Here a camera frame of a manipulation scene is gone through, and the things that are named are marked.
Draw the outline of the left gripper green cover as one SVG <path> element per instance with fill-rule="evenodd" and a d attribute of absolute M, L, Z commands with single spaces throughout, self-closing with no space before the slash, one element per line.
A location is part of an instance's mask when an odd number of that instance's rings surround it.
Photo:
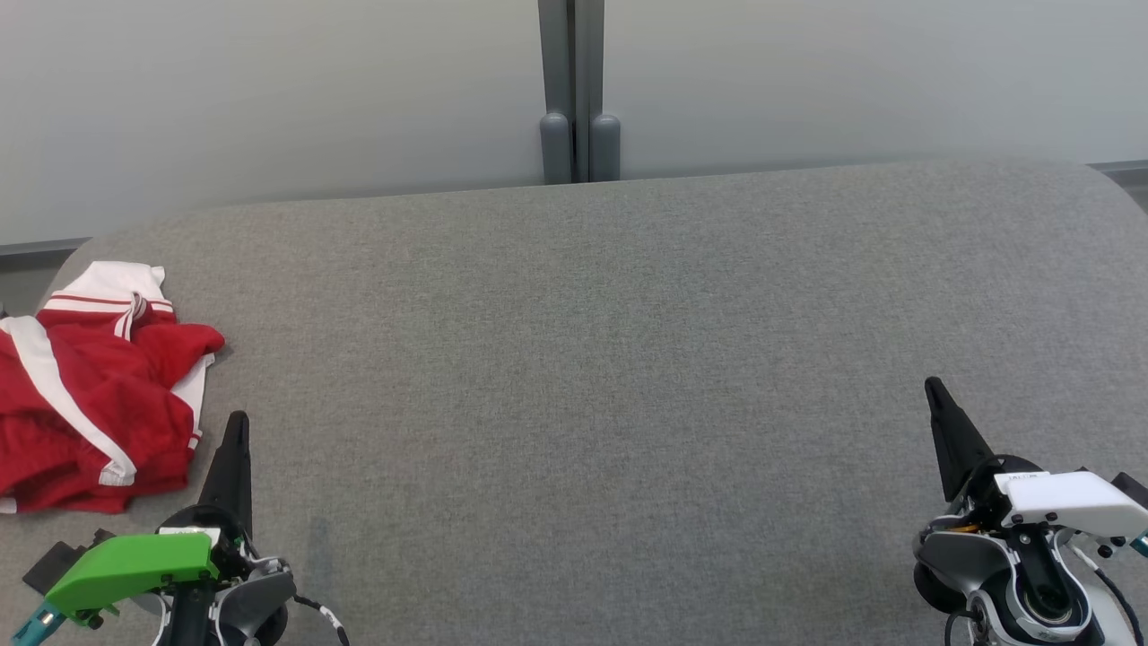
<path fill-rule="evenodd" d="M 155 593 L 168 604 L 174 584 L 211 581 L 218 592 L 240 582 L 239 557 L 253 537 L 250 421 L 230 413 L 197 504 L 178 512 L 155 535 L 116 537 L 98 530 L 91 546 L 63 540 L 45 554 L 45 626 L 71 622 L 98 629 L 102 612 L 117 614 L 126 598 Z"/>

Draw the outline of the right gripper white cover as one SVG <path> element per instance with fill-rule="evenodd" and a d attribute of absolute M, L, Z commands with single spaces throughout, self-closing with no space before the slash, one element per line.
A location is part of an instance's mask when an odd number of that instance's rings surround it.
<path fill-rule="evenodd" d="M 926 378 L 936 466 L 951 516 L 982 532 L 1015 526 L 1070 528 L 1099 539 L 1145 535 L 1145 482 L 1128 473 L 1111 478 L 1079 467 L 1049 473 L 1024 458 L 994 457 L 940 378 Z"/>

